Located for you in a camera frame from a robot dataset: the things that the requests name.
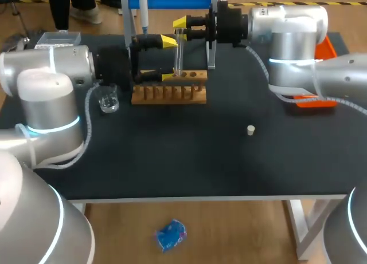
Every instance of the white table frame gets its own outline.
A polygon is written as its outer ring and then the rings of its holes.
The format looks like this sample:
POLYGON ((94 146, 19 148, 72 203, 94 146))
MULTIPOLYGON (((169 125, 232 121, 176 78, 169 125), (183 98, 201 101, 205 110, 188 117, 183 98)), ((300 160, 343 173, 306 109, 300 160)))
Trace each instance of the white table frame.
POLYGON ((334 207, 346 195, 296 195, 296 196, 195 196, 161 198, 121 198, 70 200, 82 213, 86 204, 95 203, 138 203, 138 202, 195 202, 195 201, 274 201, 285 200, 291 219, 296 243, 296 253, 300 261, 308 261, 317 241, 322 236, 323 224, 334 207), (315 203, 308 215, 304 214, 302 199, 312 199, 315 203))

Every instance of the shoe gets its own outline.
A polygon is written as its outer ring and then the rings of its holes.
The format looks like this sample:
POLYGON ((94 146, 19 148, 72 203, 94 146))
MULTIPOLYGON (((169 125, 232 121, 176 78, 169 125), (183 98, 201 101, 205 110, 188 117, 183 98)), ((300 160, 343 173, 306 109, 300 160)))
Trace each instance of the shoe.
POLYGON ((98 6, 91 10, 80 10, 75 7, 71 7, 70 16, 95 25, 98 25, 102 22, 102 17, 99 14, 98 6))

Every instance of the wooden test tube rack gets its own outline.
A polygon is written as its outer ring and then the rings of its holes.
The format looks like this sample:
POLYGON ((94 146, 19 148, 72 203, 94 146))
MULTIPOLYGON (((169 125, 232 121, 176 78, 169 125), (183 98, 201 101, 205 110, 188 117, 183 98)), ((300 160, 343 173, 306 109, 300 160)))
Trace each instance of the wooden test tube rack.
POLYGON ((159 85, 134 85, 133 105, 206 104, 206 71, 185 70, 181 76, 165 78, 159 85), (166 85, 165 82, 188 82, 187 85, 166 85))

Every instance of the black pants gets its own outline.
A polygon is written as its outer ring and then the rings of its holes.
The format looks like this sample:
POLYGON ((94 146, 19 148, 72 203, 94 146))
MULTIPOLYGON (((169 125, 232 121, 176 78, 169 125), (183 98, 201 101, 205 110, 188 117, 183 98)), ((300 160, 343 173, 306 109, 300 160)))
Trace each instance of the black pants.
MULTIPOLYGON (((49 0, 56 29, 69 29, 70 0, 49 0)), ((71 0, 73 7, 90 10, 96 7, 95 0, 71 0)))

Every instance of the wooden floor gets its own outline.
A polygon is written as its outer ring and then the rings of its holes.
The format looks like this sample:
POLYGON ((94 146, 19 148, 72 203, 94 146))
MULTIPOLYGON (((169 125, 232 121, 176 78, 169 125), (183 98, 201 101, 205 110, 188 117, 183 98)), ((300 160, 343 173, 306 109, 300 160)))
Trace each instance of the wooden floor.
MULTIPOLYGON (((19 9, 30 29, 54 30, 47 4, 20 4, 19 9)), ((330 21, 329 30, 341 32, 351 52, 367 52, 367 22, 365 21, 367 7, 328 6, 327 10, 330 21)), ((171 25, 174 19, 186 14, 197 15, 204 12, 152 10, 150 11, 150 32, 172 32, 171 25)), ((70 29, 94 34, 123 32, 122 18, 114 9, 102 6, 101 13, 104 17, 101 25, 92 26, 71 20, 70 29)), ((0 15, 0 23, 2 24, 0 42, 20 31, 9 9, 0 15)), ((279 201, 95 204, 89 207, 88 217, 96 236, 96 264, 298 263, 288 216, 283 203, 279 201), (188 238, 171 252, 162 254, 154 240, 154 233, 171 219, 178 219, 186 225, 188 238)), ((309 264, 324 262, 319 246, 309 264)))

